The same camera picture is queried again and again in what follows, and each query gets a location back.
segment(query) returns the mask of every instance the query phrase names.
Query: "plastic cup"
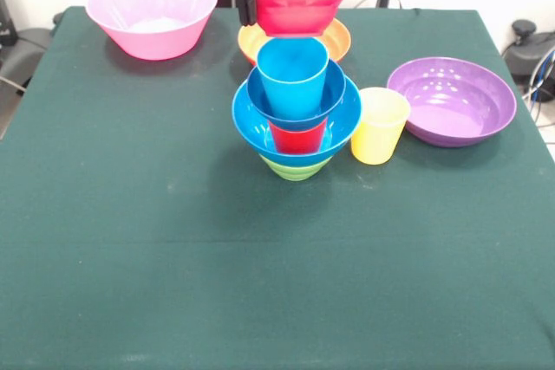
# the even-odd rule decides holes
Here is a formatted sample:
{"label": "plastic cup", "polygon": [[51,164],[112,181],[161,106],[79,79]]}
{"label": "plastic cup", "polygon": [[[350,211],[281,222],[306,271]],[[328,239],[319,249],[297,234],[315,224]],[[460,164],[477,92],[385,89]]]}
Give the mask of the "plastic cup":
{"label": "plastic cup", "polygon": [[340,106],[346,86],[347,81],[343,70],[337,63],[329,60],[322,100],[320,101],[317,114],[304,120],[285,120],[274,116],[264,90],[262,75],[257,67],[252,69],[246,82],[249,98],[260,115],[271,121],[275,126],[290,131],[308,130],[319,125],[334,109]]}
{"label": "plastic cup", "polygon": [[351,139],[351,152],[367,165],[391,159],[410,115],[410,104],[388,88],[361,90],[362,121]]}
{"label": "plastic cup", "polygon": [[270,125],[271,137],[274,139],[278,152],[302,154],[315,153],[320,150],[327,122],[328,118],[326,117],[317,126],[301,132],[284,130],[274,125],[271,121],[268,124]]}
{"label": "plastic cup", "polygon": [[258,70],[274,116],[309,119],[318,113],[329,54],[316,38],[275,38],[258,52]]}

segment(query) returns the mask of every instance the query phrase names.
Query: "bowl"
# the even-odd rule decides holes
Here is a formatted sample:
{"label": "bowl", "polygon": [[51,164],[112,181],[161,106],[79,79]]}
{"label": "bowl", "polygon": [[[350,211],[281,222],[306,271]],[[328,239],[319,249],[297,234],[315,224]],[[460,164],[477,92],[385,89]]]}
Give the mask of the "bowl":
{"label": "bowl", "polygon": [[264,158],[289,167],[313,166],[334,156],[355,132],[361,114],[362,104],[358,88],[347,78],[345,95],[328,117],[320,150],[315,153],[289,155],[276,150],[268,121],[252,104],[246,92],[246,82],[239,87],[232,104],[233,122],[246,142]]}
{"label": "bowl", "polygon": [[302,131],[319,125],[341,102],[345,93],[346,76],[336,62],[328,62],[326,80],[323,86],[322,101],[317,114],[304,120],[287,120],[274,116],[266,97],[258,67],[252,69],[247,78],[247,93],[260,114],[277,127],[289,131]]}
{"label": "bowl", "polygon": [[321,36],[342,0],[256,0],[258,24],[268,36]]}
{"label": "bowl", "polygon": [[473,62],[425,57],[406,62],[388,79],[388,88],[407,97],[407,129],[440,147],[474,145],[503,130],[516,114],[511,88]]}
{"label": "bowl", "polygon": [[328,162],[330,162],[331,158],[327,158],[322,162],[311,165],[311,166],[285,166],[280,165],[271,160],[265,158],[264,156],[260,156],[262,160],[272,169],[278,176],[283,179],[287,179],[288,181],[304,181],[313,175],[316,175],[320,172],[322,168],[326,166]]}
{"label": "bowl", "polygon": [[86,10],[125,52],[159,61],[194,47],[217,1],[88,0]]}
{"label": "bowl", "polygon": [[[258,24],[241,27],[237,36],[241,52],[252,65],[257,65],[258,51],[271,39]],[[326,46],[330,59],[335,62],[340,62],[347,55],[351,45],[349,30],[335,18],[318,40]]]}

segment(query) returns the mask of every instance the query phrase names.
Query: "cup rim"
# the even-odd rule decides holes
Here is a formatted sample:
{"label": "cup rim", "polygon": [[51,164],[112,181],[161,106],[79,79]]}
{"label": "cup rim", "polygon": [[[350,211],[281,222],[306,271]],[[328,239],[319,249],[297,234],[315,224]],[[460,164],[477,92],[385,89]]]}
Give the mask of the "cup rim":
{"label": "cup rim", "polygon": [[287,129],[283,129],[282,127],[277,126],[275,123],[272,123],[271,120],[268,120],[268,125],[271,128],[276,129],[280,133],[286,133],[286,134],[290,134],[290,135],[294,135],[294,136],[297,136],[298,134],[308,134],[308,133],[315,132],[318,129],[321,129],[322,125],[323,125],[323,128],[325,130],[325,127],[326,127],[327,124],[328,124],[328,116],[324,117],[321,122],[319,122],[314,127],[311,127],[310,129],[306,129],[306,130],[287,130]]}
{"label": "cup rim", "polygon": [[256,63],[257,63],[257,65],[256,65],[256,67],[258,68],[258,71],[260,71],[260,74],[262,74],[262,75],[263,75],[264,77],[266,77],[268,80],[272,80],[272,81],[274,81],[274,82],[276,82],[276,83],[279,83],[279,84],[285,84],[285,85],[291,86],[291,85],[296,85],[296,84],[300,84],[300,83],[303,83],[303,82],[312,81],[312,80],[314,80],[315,78],[317,78],[318,76],[322,75],[322,73],[328,68],[328,65],[329,65],[329,63],[330,63],[330,52],[328,51],[328,47],[326,47],[326,45],[325,45],[322,41],[320,41],[320,40],[317,39],[316,37],[312,36],[312,37],[307,38],[307,39],[311,39],[312,41],[316,41],[317,43],[319,43],[320,46],[323,47],[323,50],[324,50],[325,53],[326,53],[326,60],[325,60],[325,63],[324,63],[324,65],[323,65],[323,67],[320,69],[320,71],[318,71],[316,74],[314,74],[313,76],[311,76],[311,77],[309,77],[309,78],[305,78],[304,80],[299,80],[299,81],[281,81],[281,80],[276,80],[276,79],[273,78],[273,77],[270,77],[268,74],[266,74],[266,73],[261,69],[261,67],[260,67],[260,65],[259,65],[260,60],[259,60],[258,58],[260,57],[260,53],[262,52],[262,50],[263,50],[265,47],[267,47],[268,45],[270,45],[272,42],[280,42],[282,39],[283,39],[283,38],[276,38],[276,37],[270,39],[270,41],[268,41],[267,43],[265,43],[265,44],[260,48],[260,50],[259,50],[258,53],[257,53],[257,58],[256,58]]}
{"label": "cup rim", "polygon": [[[365,91],[369,91],[369,90],[381,90],[383,92],[389,92],[389,93],[393,93],[392,95],[395,95],[397,98],[401,99],[401,102],[403,103],[403,106],[405,108],[405,111],[403,112],[403,114],[406,114],[406,116],[403,117],[399,117],[398,119],[395,119],[394,121],[390,121],[387,123],[384,122],[379,122],[379,121],[366,121],[364,119],[364,92]],[[361,104],[362,104],[362,114],[361,114],[361,124],[362,125],[366,125],[366,126],[375,126],[375,127],[393,127],[396,125],[399,125],[400,123],[402,123],[402,120],[405,120],[405,123],[407,122],[408,118],[410,117],[410,112],[412,107],[410,106],[410,102],[408,101],[407,97],[405,97],[403,94],[399,93],[398,91],[395,91],[392,88],[387,88],[387,87],[366,87],[363,88],[361,90],[359,90],[359,93],[361,95]]]}

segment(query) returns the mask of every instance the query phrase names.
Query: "purple bowl with holes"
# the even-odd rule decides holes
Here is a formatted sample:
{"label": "purple bowl with holes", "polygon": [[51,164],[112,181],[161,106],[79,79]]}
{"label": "purple bowl with holes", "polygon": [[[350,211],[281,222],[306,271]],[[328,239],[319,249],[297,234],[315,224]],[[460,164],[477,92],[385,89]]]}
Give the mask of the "purple bowl with holes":
{"label": "purple bowl with holes", "polygon": [[474,145],[514,119],[514,92],[498,75],[473,62],[426,57],[406,62],[389,77],[388,88],[407,97],[407,129],[440,147]]}

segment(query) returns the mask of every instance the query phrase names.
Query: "orange bowl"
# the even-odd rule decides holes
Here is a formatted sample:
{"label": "orange bowl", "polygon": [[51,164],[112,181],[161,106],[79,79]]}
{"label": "orange bowl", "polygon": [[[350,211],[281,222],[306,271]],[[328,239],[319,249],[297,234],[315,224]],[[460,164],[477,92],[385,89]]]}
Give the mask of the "orange bowl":
{"label": "orange bowl", "polygon": [[[272,39],[265,34],[258,24],[242,27],[237,38],[239,48],[252,65],[257,65],[258,51]],[[350,32],[337,19],[334,19],[323,32],[323,35],[317,39],[323,42],[330,53],[330,58],[335,62],[340,62],[349,52]]]}

